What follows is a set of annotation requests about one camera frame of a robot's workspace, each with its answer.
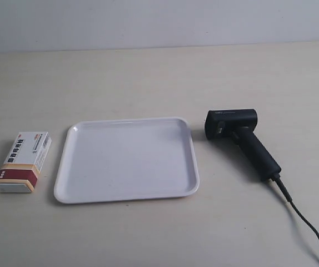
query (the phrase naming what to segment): square tray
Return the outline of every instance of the square tray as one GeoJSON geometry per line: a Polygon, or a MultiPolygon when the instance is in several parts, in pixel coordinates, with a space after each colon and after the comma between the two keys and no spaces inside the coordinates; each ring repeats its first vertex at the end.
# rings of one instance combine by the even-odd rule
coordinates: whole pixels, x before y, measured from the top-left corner
{"type": "Polygon", "coordinates": [[[182,118],[85,121],[72,126],[55,198],[65,204],[183,197],[199,187],[182,118]]]}

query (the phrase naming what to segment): table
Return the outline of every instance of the table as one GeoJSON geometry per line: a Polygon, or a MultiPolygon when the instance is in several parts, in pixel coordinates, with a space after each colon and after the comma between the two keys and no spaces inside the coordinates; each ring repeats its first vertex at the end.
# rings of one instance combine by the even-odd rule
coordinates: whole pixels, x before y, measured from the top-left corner
{"type": "Polygon", "coordinates": [[[0,54],[0,166],[19,131],[53,144],[32,194],[0,194],[0,266],[319,266],[314,234],[209,109],[255,108],[256,135],[319,229],[319,42],[0,54]],[[182,199],[61,205],[67,129],[84,120],[184,117],[201,179],[182,199]]]}

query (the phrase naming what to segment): wall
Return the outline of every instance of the wall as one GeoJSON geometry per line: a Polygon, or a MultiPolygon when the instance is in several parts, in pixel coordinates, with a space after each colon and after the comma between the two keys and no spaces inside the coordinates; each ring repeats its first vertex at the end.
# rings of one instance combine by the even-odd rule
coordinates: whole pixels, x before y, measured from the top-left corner
{"type": "Polygon", "coordinates": [[[319,0],[0,0],[0,52],[319,40],[319,0]]]}

